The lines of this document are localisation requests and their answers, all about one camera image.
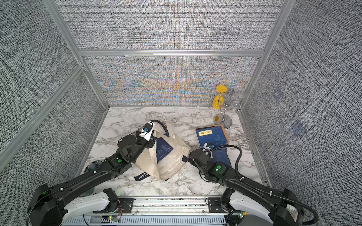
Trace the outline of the blue book yellow label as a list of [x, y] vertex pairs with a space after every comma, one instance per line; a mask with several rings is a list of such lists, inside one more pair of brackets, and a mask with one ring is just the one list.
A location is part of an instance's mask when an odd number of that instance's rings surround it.
[[227, 148], [223, 147], [217, 150], [212, 151], [212, 161], [214, 163], [221, 162], [229, 167], [231, 167], [231, 162], [227, 154]]
[[216, 147], [230, 143], [225, 128], [222, 125], [196, 128], [195, 132], [200, 147], [203, 147], [205, 143], [211, 143]]

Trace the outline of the cream canvas tote bag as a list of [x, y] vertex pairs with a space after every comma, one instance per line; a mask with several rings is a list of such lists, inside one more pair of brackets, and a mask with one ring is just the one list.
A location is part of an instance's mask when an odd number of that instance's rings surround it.
[[151, 120], [153, 125], [153, 147], [146, 148], [137, 158], [135, 164], [158, 180], [168, 180], [188, 161], [191, 151], [173, 130], [171, 123]]

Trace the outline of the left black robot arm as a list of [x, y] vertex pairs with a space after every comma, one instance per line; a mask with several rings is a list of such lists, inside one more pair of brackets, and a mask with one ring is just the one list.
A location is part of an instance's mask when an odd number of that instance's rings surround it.
[[156, 137], [147, 135], [128, 135], [118, 142], [117, 151], [101, 165], [66, 182], [49, 186], [43, 184], [36, 188], [26, 209], [26, 225], [59, 226], [63, 217], [70, 211], [66, 206], [95, 186], [112, 180], [128, 171], [146, 149], [154, 146]]

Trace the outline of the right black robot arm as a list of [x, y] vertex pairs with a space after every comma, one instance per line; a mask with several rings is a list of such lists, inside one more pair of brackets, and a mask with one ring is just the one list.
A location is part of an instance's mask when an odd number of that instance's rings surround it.
[[318, 213], [290, 190], [279, 191], [259, 184], [239, 174], [237, 167], [213, 162], [202, 149], [192, 151], [189, 162], [203, 173], [206, 181], [226, 187], [220, 203], [230, 216], [241, 211], [273, 226], [310, 226], [319, 221]]

